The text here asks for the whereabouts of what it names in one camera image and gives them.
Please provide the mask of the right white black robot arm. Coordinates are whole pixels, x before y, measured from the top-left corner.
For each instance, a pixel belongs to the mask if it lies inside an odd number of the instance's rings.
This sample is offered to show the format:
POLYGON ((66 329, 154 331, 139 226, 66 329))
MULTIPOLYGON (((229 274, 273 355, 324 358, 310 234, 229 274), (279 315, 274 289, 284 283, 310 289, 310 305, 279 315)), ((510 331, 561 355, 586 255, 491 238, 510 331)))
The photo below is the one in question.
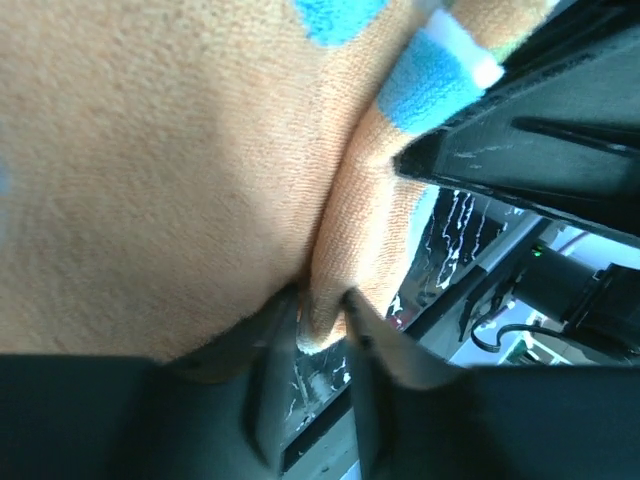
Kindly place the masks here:
POLYGON ((573 226, 639 243, 639 5, 576 1, 510 67, 486 99, 397 159, 406 178, 524 212, 408 332, 446 326, 471 339, 517 300, 558 321, 560 339, 628 359, 639 340, 638 271, 587 267, 554 251, 551 237, 573 226))

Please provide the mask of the orange blue dotted towel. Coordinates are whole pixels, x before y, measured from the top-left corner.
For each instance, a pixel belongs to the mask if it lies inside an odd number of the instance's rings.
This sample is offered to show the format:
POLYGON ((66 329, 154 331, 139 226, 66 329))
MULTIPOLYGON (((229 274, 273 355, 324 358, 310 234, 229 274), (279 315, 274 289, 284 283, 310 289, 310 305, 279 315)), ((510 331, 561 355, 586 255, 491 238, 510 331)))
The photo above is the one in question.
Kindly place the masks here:
POLYGON ((171 360, 302 287, 385 314, 433 206, 406 146, 551 1, 5 1, 1 350, 171 360))

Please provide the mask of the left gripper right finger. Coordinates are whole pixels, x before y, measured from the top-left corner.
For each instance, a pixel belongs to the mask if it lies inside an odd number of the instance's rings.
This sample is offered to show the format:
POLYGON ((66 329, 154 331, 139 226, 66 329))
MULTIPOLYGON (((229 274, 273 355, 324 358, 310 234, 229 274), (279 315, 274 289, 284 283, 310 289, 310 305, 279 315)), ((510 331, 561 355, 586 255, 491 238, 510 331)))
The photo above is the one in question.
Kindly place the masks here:
POLYGON ((432 354, 343 299, 365 479, 635 479, 635 367, 481 366, 432 354))

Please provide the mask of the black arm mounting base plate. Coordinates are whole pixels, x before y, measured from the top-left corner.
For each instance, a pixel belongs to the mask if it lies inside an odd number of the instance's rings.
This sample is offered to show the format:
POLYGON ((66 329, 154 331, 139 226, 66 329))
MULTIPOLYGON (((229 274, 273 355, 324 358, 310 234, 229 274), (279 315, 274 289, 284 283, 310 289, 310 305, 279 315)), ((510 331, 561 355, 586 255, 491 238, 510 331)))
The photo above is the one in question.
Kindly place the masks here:
MULTIPOLYGON (((524 240, 536 240, 548 221, 527 213, 515 227, 501 234, 476 260, 466 267, 462 277, 424 307, 402 332, 433 353, 448 358, 458 347, 459 318, 466 297, 502 265, 524 240)), ((282 476, 285 479, 356 479, 357 447, 353 411, 350 403, 351 371, 347 350, 344 354, 350 381, 321 413, 295 436, 286 435, 282 476)))

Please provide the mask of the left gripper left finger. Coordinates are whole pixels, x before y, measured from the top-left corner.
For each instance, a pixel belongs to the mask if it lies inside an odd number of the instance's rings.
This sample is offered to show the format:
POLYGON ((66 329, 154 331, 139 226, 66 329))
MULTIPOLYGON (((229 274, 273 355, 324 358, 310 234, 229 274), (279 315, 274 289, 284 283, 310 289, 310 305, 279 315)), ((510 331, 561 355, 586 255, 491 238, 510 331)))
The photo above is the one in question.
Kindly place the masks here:
POLYGON ((276 479, 299 293, 172 362, 5 355, 5 479, 276 479))

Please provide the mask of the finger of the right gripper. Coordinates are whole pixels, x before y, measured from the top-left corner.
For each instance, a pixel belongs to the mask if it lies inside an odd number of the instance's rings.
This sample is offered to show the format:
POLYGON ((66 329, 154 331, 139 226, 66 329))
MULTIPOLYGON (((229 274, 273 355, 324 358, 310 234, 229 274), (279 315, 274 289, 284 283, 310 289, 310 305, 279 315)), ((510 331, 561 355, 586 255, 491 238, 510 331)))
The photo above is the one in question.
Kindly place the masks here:
POLYGON ((564 1, 506 77, 396 161, 600 235, 639 231, 639 5, 564 1))

